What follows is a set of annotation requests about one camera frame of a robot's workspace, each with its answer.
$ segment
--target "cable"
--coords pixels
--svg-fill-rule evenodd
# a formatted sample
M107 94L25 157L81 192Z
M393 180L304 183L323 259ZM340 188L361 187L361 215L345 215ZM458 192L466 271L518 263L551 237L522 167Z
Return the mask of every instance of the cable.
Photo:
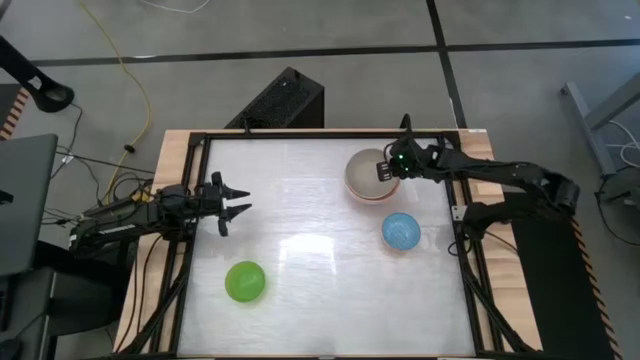
M91 169L91 166L89 166L89 164L87 164L87 162L84 161L84 158L71 154L71 151L69 151L70 149L62 145L58 145L57 147L65 149L67 151L67 156L74 156L78 161L80 161L87 168L87 170L89 170L89 174L91 175L93 182L96 184L96 202L98 203L98 205L102 205L102 201L100 201L100 181L98 181L96 174L93 173L93 169Z
M602 222L604 223L604 227L607 229L607 231L611 235L613 235L614 238L618 239L619 241L621 241L621 242L623 242L623 243L625 243L627 245L640 247L640 243L634 243L632 241L629 241L629 240L626 240L626 239L622 238L621 236L618 236L618 234L616 234L613 231L613 229L611 229L611 226L609 226L609 223L607 222L607 219L604 216L604 211L602 210L602 201L600 199L600 195L602 194L602 189L604 189L604 186L607 183L607 181L609 181L609 179L611 179L613 176L605 177L604 180L602 181L602 184L600 185L600 188L598 189L598 192L596 192L594 194L596 196L596 204L598 205L598 213L600 213L600 218L602 219Z
M67 215L67 216L80 217L80 215L71 214L71 213L68 213L68 212L66 212L66 211L62 211L62 210L60 210L60 209L56 209L56 208L52 208L52 207L47 207L47 208L45 208L45 209L47 209L47 210L49 210L49 211L57 211L57 212L59 212L59 213L61 213L61 214L63 214L63 215Z
M492 232L491 232L491 231L489 231L489 230L485 230L484 232L485 232L485 233L487 233L487 234L489 234L489 235L491 235L494 239L496 239L496 240L498 240L498 241L502 242L503 244L507 245L507 246L508 246L508 247L510 247L511 249L513 249L513 251L516 253L516 255L518 254L518 249L517 249L515 246L513 246L511 243L509 243L507 240L505 240L505 239L501 238L500 236L498 236L498 235L496 235L496 234L492 233Z
M452 242L451 244L449 244L449 246L447 247L447 252L449 253L449 255L451 256L455 256L458 257L457 253L454 253L453 251L451 251L451 249L453 248L453 246L456 244L457 240ZM473 244L471 243L471 241L469 241L469 247L467 249L464 250L465 254L469 254L471 252L471 248L473 247Z
M76 142L76 136L78 135L78 124L80 124L80 119L82 118L82 114L84 114L84 111L82 110L82 108L74 103L69 104L75 108L77 108L78 110L80 110L80 114L78 115L78 118L76 119L76 124L73 126L73 135L71 136L71 142L69 142L69 145L67 146L67 148L69 149L68 152L71 152L73 150L73 145ZM60 164L60 166L58 166L58 168L53 172L53 174L51 175L51 179L55 178L56 175L58 175L58 173L60 172L60 170L62 170L62 168L67 165L66 162L63 162L62 164Z
M156 244L162 238L162 234L158 235L156 240L151 244L151 248L149 249L149 253L147 254L147 258L144 260L144 266L142 267L142 294L140 295L140 311L138 312L138 326L137 332L140 333L140 324L142 322L142 304L144 304L144 286L145 286L145 278L147 275L147 265L149 264L149 259L151 258L151 253L153 252L153 248L156 247Z
M613 124L616 125L617 127L619 127L622 131L624 131L627 136L629 136L629 138L631 139L630 143L627 143L625 145L619 145L619 144L607 144L606 146L608 147L619 147L620 149L620 159L622 161L624 161L625 164L629 165L629 166L633 166L633 167L640 167L640 165L631 162L629 160L627 160L627 158L624 156L624 151L628 148L632 148L635 147L636 149L638 149L638 151L640 151L640 144L638 143L638 141L636 140L636 138L633 136L633 134L631 133L631 131L629 131L629 129L627 129L626 127L624 127L622 124L620 124L617 121L609 121L608 124Z
M60 152L60 151L56 151L56 154L73 156L73 157L76 157L78 159L82 159L82 160L86 160L86 161L94 162L94 163L98 163L98 164L103 164L103 165L109 165L109 166L113 166L113 167L116 167L116 168L119 168L119 169L127 169L127 170L139 171L139 172L143 172L143 173L147 173L147 174L155 174L155 172L150 171L150 170L144 170L144 169L138 169L138 168L134 168L134 167L130 167L130 166L118 165L118 164L114 164L112 162L108 162L108 161L104 161L104 160L92 159L92 158L88 158L86 156L80 156L80 155L77 155L77 154L63 153L63 152Z
M107 336L109 337L109 342L111 343L111 348L113 349L113 345L115 345L113 342L113 336L111 336L111 333L109 332L108 328L104 328L104 332L107 333Z
M20 335L22 335L22 333L24 333L29 327L31 327L31 325L33 325L38 319L40 319L42 317L42 315L46 315L46 312L43 311L40 314L36 315L33 319L31 319L31 321L29 321L29 323L27 325L25 325L22 329L20 329L20 331L18 331L17 334L15 334L13 336L14 339L17 339L20 337Z
M138 140L140 140L142 135L144 135L147 132L147 129L151 125L151 101L149 100L149 96L147 95L147 92L144 89L144 86L142 86L140 81L138 81L138 79L131 72L129 72L129 69L127 69L126 65L122 61L122 56L120 55L120 52L118 51L118 48L116 47L116 45L113 43L113 39L111 39L111 37L107 33L107 30L105 30L105 28L102 26L100 21L91 13L91 11L87 7L87 5L84 3L84 0L80 0L80 6L82 6L82 9L84 9L84 11L87 13L87 15L89 15L89 17L93 20L93 22L98 26L98 28L102 32L102 35L104 35L104 37L109 42L109 45L111 46L111 49L113 49L113 52L115 52L116 57L118 58L118 62L120 63L120 67L122 68L122 71L125 74L127 74L131 78L131 80L133 80L136 83L136 85L138 85L138 88L140 89L140 92L142 93L142 96L144 97L144 103L145 103L146 121L145 121L144 127L142 128L142 130L140 130L138 135L133 139L133 141L130 144L125 145L125 149L127 149L127 150L120 157L120 160L118 161L118 167L113 172L113 175L111 176L111 180L109 180L109 184L107 185L107 193L109 193L109 192L111 192L114 180L115 180L116 176L118 175L118 170L119 170L120 167L123 167L122 163L124 162L125 158L127 157L127 154L129 153L129 149L128 148L133 149L133 146L138 142Z
M153 7L157 7L158 9L162 9L162 10L179 12L179 13L182 13L182 14L193 14L193 13L197 12L198 10L202 9L203 7L207 6L207 4L209 3L210 0L205 0L205 2L202 3L202 5L198 6L197 8L195 8L193 10L174 9L174 8L170 8L170 7L167 7L167 6L154 4L154 3L146 1L146 0L140 0L140 1L145 3L145 4L147 4L147 5L150 5L150 6L153 6Z
M131 317L129 317L129 325L127 326L127 330L125 330L124 335L122 335L122 339L120 339L120 344L116 348L115 352L119 352L122 348L122 344L124 344L124 340L129 335L129 330L131 330L131 325L133 324L133 316L136 313L136 300L138 299L138 259L133 261L133 307L131 308Z

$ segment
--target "white bowl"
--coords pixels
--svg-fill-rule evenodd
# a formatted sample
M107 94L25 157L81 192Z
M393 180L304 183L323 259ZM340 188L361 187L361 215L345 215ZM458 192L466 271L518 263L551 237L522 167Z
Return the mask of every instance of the white bowl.
M378 180L376 164L384 161L380 149L365 149L351 157L345 169L345 181L349 190L365 200L384 200L391 196L400 179Z

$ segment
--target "black box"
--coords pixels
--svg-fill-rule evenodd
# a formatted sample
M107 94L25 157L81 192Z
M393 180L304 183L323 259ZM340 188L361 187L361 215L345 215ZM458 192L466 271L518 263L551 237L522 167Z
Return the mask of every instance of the black box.
M324 128L324 86L288 67L225 128Z

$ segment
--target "black floor line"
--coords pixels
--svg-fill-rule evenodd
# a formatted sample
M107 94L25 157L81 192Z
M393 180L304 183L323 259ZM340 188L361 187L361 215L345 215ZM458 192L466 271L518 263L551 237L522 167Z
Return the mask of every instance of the black floor line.
M244 59L276 59L290 57L313 56L345 56L345 55L377 55L377 54L418 54L431 52L476 52L476 51L505 51L505 50L543 50L543 49L575 49L618 46L640 46L640 39L619 40L588 40L588 41L560 41L533 43L504 43L504 44L461 44L461 45L399 45L399 46L371 46L354 48L326 48L274 51L240 51L228 53L201 53L175 55L125 56L125 64L152 64L190 61L244 60ZM33 64L42 67L53 66L83 66L83 65L113 65L118 64L118 58L77 58L77 59L42 59L32 60Z
M433 33L436 37L436 45L438 46L438 55L440 55L440 64L442 65L442 72L444 73L444 81L447 85L447 92L449 93L449 99L451 100L451 107L453 108L453 115L455 116L456 124L459 128L467 127L467 120L464 117L464 110L462 110L462 100L460 100L460 93L458 92L458 85L456 84L456 78L453 75L453 67L451 66L451 59L447 52L447 44L444 40L444 32L442 31L442 24L440 23L440 16L438 15L438 9L436 8L435 0L426 0L427 7L429 8L429 16L431 17L431 25L433 26Z
M528 43L502 43L502 44L462 44L448 45L449 52L461 51L504 51L504 50L544 50L544 49L576 49L594 47L638 46L640 39L617 40L581 40L581 41L551 41Z
M376 54L417 54L437 51L435 45L424 46L372 46L354 48L301 49L277 51L248 51L229 53L158 55L158 56L125 56L122 61L126 64L149 64L189 61L215 60L244 60L244 59L275 59L290 57L314 56L345 56L345 55L376 55ZM111 65L118 64L117 58L80 58L61 60L32 60L36 66L80 66L80 65Z

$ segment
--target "gray floor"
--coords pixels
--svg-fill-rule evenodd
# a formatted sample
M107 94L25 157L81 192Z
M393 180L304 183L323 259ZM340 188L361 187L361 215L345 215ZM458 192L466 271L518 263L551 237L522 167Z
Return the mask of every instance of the gray floor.
M640 38L633 0L437 0L448 44ZM198 2L164 4L193 8ZM424 1L211 0L202 11L167 13L138 1L88 0L123 55L432 45ZM14 0L0 34L32 59L111 57L99 30L75 0ZM616 242L599 219L592 193L598 168L559 89L575 81L596 104L638 71L640 46L451 53L467 123L487 128L500 160L528 160L566 174L583 190L578 220L603 296L627 359L640 358L640 249ZM139 64L132 71L147 88L154 124L127 164L153 169L166 129L223 127L284 67L326 87L328 127L392 127L411 113L419 127L455 127L436 53L305 57ZM144 123L142 98L118 66L44 70L78 94L85 110L75 151L117 160ZM0 82L12 82L0 74ZM638 106L620 121L640 134ZM16 136L54 132L67 144L77 110L44 114L30 102ZM606 129L612 142L626 142ZM102 188L111 169L92 166ZM77 212L91 206L95 185L73 163L53 181L48 206ZM637 239L637 221L611 213L612 225ZM66 230L42 238L67 242ZM65 337L59 358L100 355L104 331Z

